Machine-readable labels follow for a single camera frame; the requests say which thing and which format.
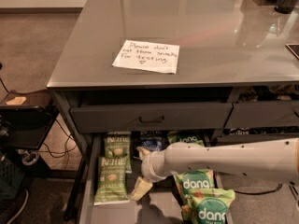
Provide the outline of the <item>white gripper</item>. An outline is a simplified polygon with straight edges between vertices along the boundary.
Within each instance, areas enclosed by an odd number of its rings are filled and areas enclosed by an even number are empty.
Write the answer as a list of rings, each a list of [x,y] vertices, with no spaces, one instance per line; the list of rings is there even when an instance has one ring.
[[[135,182],[131,199],[139,201],[153,186],[152,183],[166,179],[164,173],[164,152],[150,152],[146,148],[137,147],[139,158],[142,160],[141,173],[145,177],[139,176]]]

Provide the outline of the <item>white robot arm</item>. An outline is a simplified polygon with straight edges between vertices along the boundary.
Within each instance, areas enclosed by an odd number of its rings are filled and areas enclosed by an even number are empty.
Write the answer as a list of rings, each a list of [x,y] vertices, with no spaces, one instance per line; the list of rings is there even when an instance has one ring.
[[[162,151],[150,152],[143,147],[138,151],[142,176],[136,180],[131,194],[135,201],[140,200],[154,183],[198,169],[293,186],[299,184],[299,140],[296,138],[216,147],[177,142]]]

